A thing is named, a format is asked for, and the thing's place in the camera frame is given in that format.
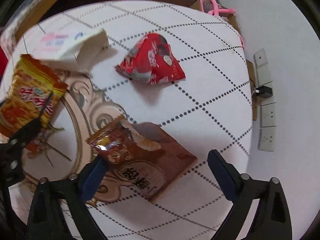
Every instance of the red object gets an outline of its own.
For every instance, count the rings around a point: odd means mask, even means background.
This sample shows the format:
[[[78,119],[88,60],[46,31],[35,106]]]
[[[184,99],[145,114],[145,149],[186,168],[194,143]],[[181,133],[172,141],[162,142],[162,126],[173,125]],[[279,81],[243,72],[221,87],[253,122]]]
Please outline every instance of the red object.
[[[167,40],[157,33],[143,36],[116,70],[151,85],[186,77]]]
[[[7,66],[7,63],[8,63],[8,59],[5,56],[3,50],[0,46],[0,80],[1,80],[1,77],[3,76],[3,73],[5,70],[5,67]]]

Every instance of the white wall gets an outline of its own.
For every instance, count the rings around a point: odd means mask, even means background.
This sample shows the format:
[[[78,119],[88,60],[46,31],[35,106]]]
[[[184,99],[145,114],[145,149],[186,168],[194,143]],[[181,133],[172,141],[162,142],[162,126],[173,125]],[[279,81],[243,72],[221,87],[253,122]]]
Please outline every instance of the white wall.
[[[291,0],[220,0],[237,10],[246,57],[265,48],[276,99],[275,152],[258,150],[260,121],[253,124],[247,172],[278,177],[299,239],[320,208],[320,41]]]

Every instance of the metal screw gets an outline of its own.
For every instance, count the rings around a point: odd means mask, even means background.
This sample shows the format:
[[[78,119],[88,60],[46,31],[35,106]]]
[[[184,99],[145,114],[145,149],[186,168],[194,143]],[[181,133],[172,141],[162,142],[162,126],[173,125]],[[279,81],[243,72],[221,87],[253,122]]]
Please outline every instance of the metal screw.
[[[241,177],[242,179],[244,179],[244,180],[250,179],[250,176],[249,176],[248,174],[246,174],[246,173],[242,173],[242,174],[240,175],[240,177]]]
[[[74,179],[78,178],[78,174],[72,173],[72,174],[69,175],[68,178],[69,178],[70,180],[74,180]]]
[[[11,144],[11,145],[15,145],[17,142],[18,142],[18,139],[13,139],[13,140],[10,142],[10,144]]]
[[[279,179],[275,177],[273,177],[271,180],[274,184],[278,184],[280,182]]]
[[[41,179],[39,180],[39,183],[40,183],[40,184],[44,184],[44,183],[46,183],[47,181],[48,181],[48,178],[43,177],[43,178],[41,178]]]
[[[17,167],[18,165],[18,161],[14,160],[11,164],[10,164],[10,169],[14,169],[15,167]]]

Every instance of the white tissue package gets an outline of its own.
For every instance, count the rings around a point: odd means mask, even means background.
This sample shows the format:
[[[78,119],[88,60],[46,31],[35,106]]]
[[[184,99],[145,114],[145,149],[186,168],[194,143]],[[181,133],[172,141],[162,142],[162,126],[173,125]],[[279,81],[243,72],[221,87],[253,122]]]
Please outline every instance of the white tissue package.
[[[102,47],[108,46],[108,37],[104,29],[51,32],[41,38],[33,57],[51,68],[88,73],[91,61]]]

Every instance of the patterned tablecloth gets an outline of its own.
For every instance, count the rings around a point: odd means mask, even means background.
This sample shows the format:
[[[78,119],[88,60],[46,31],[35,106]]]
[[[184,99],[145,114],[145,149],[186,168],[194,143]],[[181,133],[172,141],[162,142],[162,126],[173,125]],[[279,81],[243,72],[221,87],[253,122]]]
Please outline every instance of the patterned tablecloth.
[[[159,124],[197,156],[198,163],[155,204],[107,173],[100,192],[87,205],[101,230],[118,240],[211,239],[232,203],[208,168],[208,152],[217,149],[242,173],[251,143],[251,92],[237,31],[220,17],[159,2],[113,1],[75,8],[25,33],[7,66],[1,99],[10,87],[19,55],[35,55],[44,33],[94,28],[105,28],[111,47],[95,58],[89,76],[62,73],[69,91],[43,139],[42,153],[25,159],[26,180],[10,188],[12,206],[26,222],[38,180],[79,172],[93,157],[84,140],[121,113],[133,123]],[[150,32],[167,39],[185,80],[150,86],[116,73],[113,66]],[[71,233],[81,238],[67,205],[63,203],[62,208]]]

